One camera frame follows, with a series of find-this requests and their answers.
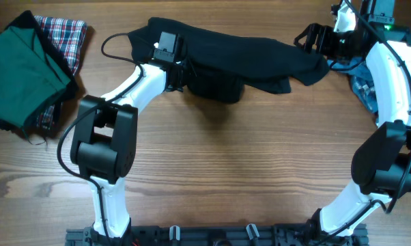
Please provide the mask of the black shirt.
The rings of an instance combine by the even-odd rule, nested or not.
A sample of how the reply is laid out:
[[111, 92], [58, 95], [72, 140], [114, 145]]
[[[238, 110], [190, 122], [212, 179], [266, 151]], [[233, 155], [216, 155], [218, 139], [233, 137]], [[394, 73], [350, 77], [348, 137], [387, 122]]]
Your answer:
[[128, 33], [133, 60], [148, 63], [163, 32], [181, 40], [174, 63], [165, 68], [169, 91], [187, 87], [203, 98], [236, 103], [247, 85], [271, 94], [288, 94], [291, 78], [310, 86], [329, 72], [322, 55], [274, 39], [231, 36], [159, 17]]

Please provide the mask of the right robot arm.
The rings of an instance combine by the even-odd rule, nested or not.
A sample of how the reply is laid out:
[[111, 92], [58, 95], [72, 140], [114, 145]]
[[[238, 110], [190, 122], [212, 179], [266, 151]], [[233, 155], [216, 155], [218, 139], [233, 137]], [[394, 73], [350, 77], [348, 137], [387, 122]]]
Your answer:
[[391, 213], [411, 193], [411, 31], [395, 24], [393, 1], [348, 0], [331, 7], [332, 27], [310, 24], [294, 44], [345, 69], [361, 58], [373, 79], [378, 104], [375, 133], [355, 152], [352, 179], [308, 223], [307, 238], [318, 245], [349, 237], [375, 209]]

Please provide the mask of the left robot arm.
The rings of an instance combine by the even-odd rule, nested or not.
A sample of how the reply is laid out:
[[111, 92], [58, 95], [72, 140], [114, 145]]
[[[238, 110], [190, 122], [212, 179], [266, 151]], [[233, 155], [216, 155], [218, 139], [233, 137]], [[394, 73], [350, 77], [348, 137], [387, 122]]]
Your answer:
[[95, 221], [87, 240], [95, 245], [130, 245], [125, 177], [134, 162], [139, 114], [163, 92], [180, 91], [184, 41], [161, 32], [150, 58], [113, 91], [86, 96], [79, 106], [70, 150], [79, 175], [90, 185]]

